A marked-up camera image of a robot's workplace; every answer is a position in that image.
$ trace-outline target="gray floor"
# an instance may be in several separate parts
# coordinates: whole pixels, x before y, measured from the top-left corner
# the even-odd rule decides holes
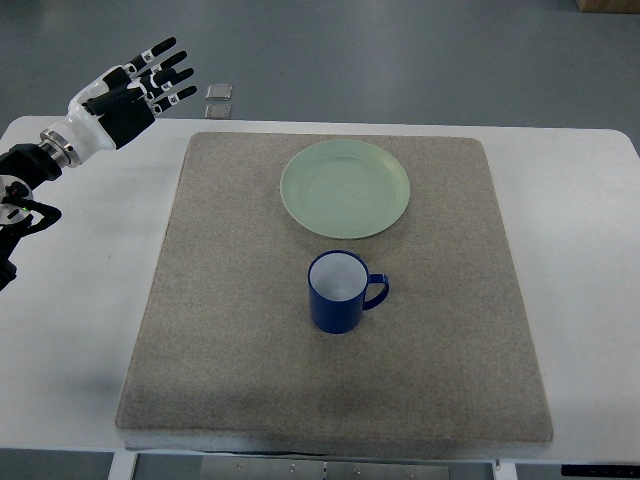
[[[230,83],[232,119],[607,128],[640,150],[640,15],[574,0],[0,0],[0,132],[168,36],[199,88],[169,117]]]

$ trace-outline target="robotic hand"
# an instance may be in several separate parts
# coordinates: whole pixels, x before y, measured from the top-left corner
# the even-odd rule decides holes
[[[123,147],[157,115],[196,92],[191,86],[172,93],[175,85],[193,75],[191,68],[180,73],[173,68],[186,52],[150,66],[175,44],[175,38],[169,38],[126,65],[110,68],[71,100],[67,116],[45,129],[38,145],[16,145],[0,155],[0,290],[16,278],[9,256],[20,239],[61,217],[58,209],[35,202],[33,190],[99,150]],[[32,211],[42,216],[35,225]]]

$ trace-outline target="light green plate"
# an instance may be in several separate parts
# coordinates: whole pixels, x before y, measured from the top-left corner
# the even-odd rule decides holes
[[[280,178],[285,208],[303,227],[331,238],[362,238],[400,218],[409,177],[385,150],[359,140],[328,140],[291,159]]]

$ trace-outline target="mug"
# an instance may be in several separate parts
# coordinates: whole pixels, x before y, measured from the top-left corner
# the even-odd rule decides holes
[[[330,250],[309,266],[311,318],[327,333],[346,333],[360,322],[363,310],[380,305],[389,294],[389,279],[381,273],[370,274],[367,265],[355,253]],[[366,300],[367,287],[384,285],[382,291]]]

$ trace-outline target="small object on floor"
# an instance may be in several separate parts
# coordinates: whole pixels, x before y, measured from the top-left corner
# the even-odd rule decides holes
[[[204,117],[212,120],[229,120],[231,105],[228,103],[207,105]]]
[[[218,83],[209,85],[207,89],[207,100],[229,100],[231,98],[231,85]]]

